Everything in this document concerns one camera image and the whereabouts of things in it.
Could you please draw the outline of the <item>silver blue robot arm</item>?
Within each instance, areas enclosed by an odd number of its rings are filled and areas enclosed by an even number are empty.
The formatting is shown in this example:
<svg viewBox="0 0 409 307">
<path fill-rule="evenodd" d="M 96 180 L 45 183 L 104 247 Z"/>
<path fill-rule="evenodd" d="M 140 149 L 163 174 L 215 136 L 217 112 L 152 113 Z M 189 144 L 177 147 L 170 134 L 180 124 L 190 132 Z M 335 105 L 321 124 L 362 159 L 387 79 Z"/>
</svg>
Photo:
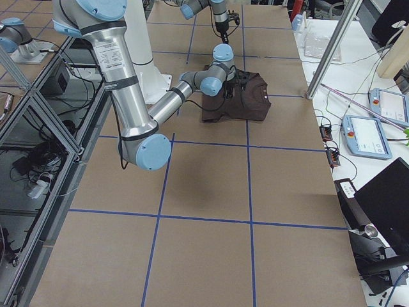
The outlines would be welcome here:
<svg viewBox="0 0 409 307">
<path fill-rule="evenodd" d="M 180 11 L 185 19 L 189 20 L 199 12 L 209 7 L 212 11 L 215 30 L 223 43 L 228 44 L 229 13 L 226 2 L 223 0 L 175 0 L 174 4 L 180 7 Z"/>
<path fill-rule="evenodd" d="M 160 125 L 194 92 L 214 97 L 236 74 L 228 37 L 229 23 L 240 18 L 227 10 L 224 1 L 179 2 L 186 19 L 211 9 L 222 41 L 206 70 L 185 72 L 174 87 L 164 84 L 153 64 L 141 1 L 54 1 L 52 5 L 54 29 L 87 40 L 94 50 L 114 106 L 123 167 L 131 163 L 152 171 L 164 166 L 171 142 L 158 133 Z M 152 72 L 147 74 L 145 68 Z"/>
</svg>

